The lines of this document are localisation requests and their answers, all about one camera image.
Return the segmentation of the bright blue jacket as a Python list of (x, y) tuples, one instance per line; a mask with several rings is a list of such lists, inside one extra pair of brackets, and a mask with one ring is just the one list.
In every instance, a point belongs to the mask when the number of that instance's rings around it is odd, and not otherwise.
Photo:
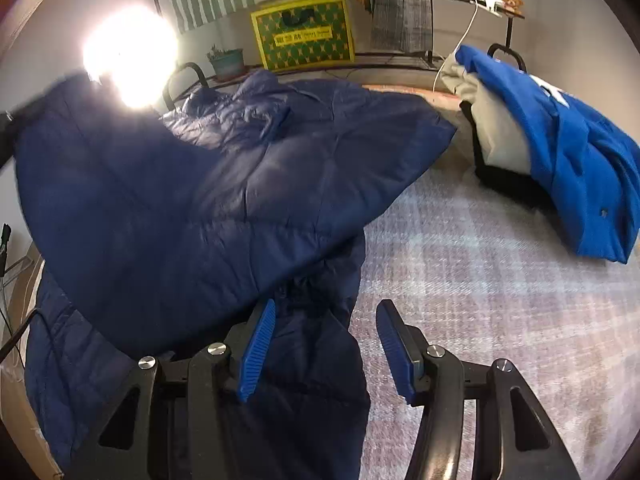
[(522, 128), (530, 174), (550, 195), (577, 255), (626, 263), (639, 233), (639, 145), (551, 84), (470, 46), (454, 56)]

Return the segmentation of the navy blue puffer jacket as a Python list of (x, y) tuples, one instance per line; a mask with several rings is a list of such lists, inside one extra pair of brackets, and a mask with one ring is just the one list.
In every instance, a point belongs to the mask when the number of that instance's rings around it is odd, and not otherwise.
[(264, 71), (163, 115), (77, 74), (15, 122), (44, 261), (26, 391), (58, 466), (141, 358), (201, 350), (271, 299), (256, 391), (222, 410), (239, 474), (357, 478), (370, 398), (349, 322), (363, 230), (454, 126), (420, 96)]

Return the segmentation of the yellow green storage box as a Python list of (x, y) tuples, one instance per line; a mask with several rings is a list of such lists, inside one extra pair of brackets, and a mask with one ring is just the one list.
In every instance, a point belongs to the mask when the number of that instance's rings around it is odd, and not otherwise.
[(279, 0), (250, 14), (250, 20), (265, 70), (355, 62), (347, 0)]

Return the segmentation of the potted plant teal pot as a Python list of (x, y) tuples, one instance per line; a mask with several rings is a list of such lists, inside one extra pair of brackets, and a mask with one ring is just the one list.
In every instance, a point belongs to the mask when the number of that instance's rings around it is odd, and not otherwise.
[(213, 46), (207, 52), (207, 58), (212, 64), (216, 78), (220, 81), (234, 79), (245, 73), (242, 49), (224, 50)]

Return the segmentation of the plaid pink bed blanket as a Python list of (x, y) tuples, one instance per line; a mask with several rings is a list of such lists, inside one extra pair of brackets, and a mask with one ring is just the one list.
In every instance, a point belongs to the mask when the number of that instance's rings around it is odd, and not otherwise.
[(421, 413), (375, 329), (382, 299), (459, 359), (511, 360), (582, 478), (604, 479), (639, 429), (639, 261), (575, 256), (549, 220), (483, 188), (453, 146), (366, 231), (350, 330), (371, 397), (361, 477), (404, 476)]

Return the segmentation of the bright round lamp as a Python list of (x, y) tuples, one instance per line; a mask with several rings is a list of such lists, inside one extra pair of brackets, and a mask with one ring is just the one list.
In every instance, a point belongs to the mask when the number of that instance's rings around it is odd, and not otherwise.
[(174, 73), (179, 43), (171, 24), (143, 4), (122, 6), (93, 26), (82, 43), (90, 79), (108, 80), (133, 110), (154, 105)]

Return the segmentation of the grey plaid hanging cloth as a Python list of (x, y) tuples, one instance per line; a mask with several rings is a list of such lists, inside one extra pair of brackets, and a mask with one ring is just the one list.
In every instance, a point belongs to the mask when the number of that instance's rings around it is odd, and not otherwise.
[(371, 47), (426, 53), (433, 47), (432, 0), (374, 0)]

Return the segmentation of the grey white folded garment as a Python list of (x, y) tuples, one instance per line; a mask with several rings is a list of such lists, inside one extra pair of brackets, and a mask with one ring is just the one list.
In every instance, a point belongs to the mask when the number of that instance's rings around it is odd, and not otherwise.
[(503, 100), (459, 64), (453, 53), (447, 56), (440, 79), (462, 102), (471, 105), (484, 163), (517, 174), (530, 174), (532, 164), (525, 134)]

